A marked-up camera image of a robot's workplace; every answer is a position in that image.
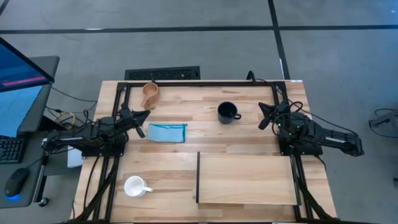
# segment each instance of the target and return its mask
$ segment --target wooden board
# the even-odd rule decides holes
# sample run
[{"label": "wooden board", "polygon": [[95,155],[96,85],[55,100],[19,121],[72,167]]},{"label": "wooden board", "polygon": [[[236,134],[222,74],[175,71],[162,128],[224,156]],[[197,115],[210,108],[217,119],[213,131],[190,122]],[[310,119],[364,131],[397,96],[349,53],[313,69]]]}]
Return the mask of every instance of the wooden board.
[{"label": "wooden board", "polygon": [[290,158],[200,154],[199,203],[296,205]]},{"label": "wooden board", "polygon": [[[117,84],[118,81],[103,82],[95,119],[111,116]],[[286,87],[289,98],[301,101],[303,108],[309,110],[303,83],[286,81]],[[142,88],[131,90],[130,108],[142,110]],[[144,123],[144,132],[148,123],[187,123],[187,142],[159,144],[139,139],[135,130],[129,132],[130,141],[120,159],[111,222],[294,221],[291,205],[198,205],[195,201],[198,151],[279,156],[277,140],[271,128],[261,131],[257,127],[263,118],[258,102],[273,103],[270,88],[161,87],[160,90],[159,104]],[[216,106],[224,100],[238,106],[241,120],[227,126],[217,122]],[[308,189],[326,212],[336,216],[323,164],[313,156],[302,156],[302,159]],[[74,202],[76,215],[83,210],[84,194],[94,160],[93,157],[87,158],[81,169]],[[97,191],[101,166],[102,158],[91,178],[88,202]],[[145,178],[149,187],[154,188],[154,193],[142,198],[128,197],[123,185],[131,175]],[[107,198],[106,192],[101,202],[100,217],[104,217]]]}]

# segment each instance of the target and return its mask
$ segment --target white mug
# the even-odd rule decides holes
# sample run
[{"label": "white mug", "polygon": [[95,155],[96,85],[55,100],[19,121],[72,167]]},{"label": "white mug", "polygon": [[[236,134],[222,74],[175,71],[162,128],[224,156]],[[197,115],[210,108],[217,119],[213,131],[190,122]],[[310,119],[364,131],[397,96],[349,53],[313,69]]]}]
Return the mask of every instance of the white mug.
[{"label": "white mug", "polygon": [[124,191],[130,197],[141,197],[146,192],[153,192],[154,189],[147,187],[147,182],[139,176],[132,176],[124,183]]}]

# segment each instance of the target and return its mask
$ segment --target computer mouse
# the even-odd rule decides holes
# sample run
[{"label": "computer mouse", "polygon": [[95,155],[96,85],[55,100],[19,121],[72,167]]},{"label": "computer mouse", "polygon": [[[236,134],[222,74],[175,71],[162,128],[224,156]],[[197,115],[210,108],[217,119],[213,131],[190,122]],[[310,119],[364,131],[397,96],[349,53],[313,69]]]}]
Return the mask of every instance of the computer mouse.
[{"label": "computer mouse", "polygon": [[21,192],[24,187],[25,181],[29,176],[29,169],[20,168],[16,170],[10,178],[8,178],[6,183],[6,188],[4,190],[7,197],[13,197],[19,192]]}]

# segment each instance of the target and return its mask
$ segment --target gray floor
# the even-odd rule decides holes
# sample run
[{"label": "gray floor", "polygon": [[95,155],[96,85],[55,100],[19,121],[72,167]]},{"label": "gray floor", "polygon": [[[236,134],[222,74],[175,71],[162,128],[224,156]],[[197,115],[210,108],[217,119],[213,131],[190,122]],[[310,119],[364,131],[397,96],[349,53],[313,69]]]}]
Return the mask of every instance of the gray floor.
[{"label": "gray floor", "polygon": [[[393,0],[277,0],[275,8],[281,26],[398,24]],[[266,0],[11,0],[0,16],[0,29],[247,25],[271,25]],[[377,108],[398,108],[398,30],[281,35],[291,79],[304,81],[311,110],[363,140],[366,155],[359,158],[325,149],[338,216],[398,223],[398,189],[392,182],[398,174],[398,141],[376,136],[367,122]],[[98,97],[102,80],[123,79],[128,68],[199,65],[202,79],[244,78],[248,70],[259,78],[282,78],[272,31],[2,37],[31,57],[59,55],[55,87],[86,99]],[[48,106],[72,111],[90,107],[56,92]],[[398,135],[387,128],[378,131]],[[53,199],[51,204],[0,210],[0,223],[67,220],[77,181],[78,172],[49,178],[45,195]]]}]

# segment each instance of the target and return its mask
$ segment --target black mug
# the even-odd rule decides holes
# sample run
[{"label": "black mug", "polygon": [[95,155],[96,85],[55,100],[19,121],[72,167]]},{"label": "black mug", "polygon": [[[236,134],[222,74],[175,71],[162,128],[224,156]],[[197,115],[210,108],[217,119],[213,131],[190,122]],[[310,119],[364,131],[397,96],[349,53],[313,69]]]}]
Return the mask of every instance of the black mug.
[{"label": "black mug", "polygon": [[230,124],[234,119],[241,119],[238,109],[231,102],[222,102],[217,109],[218,121],[223,124]]}]

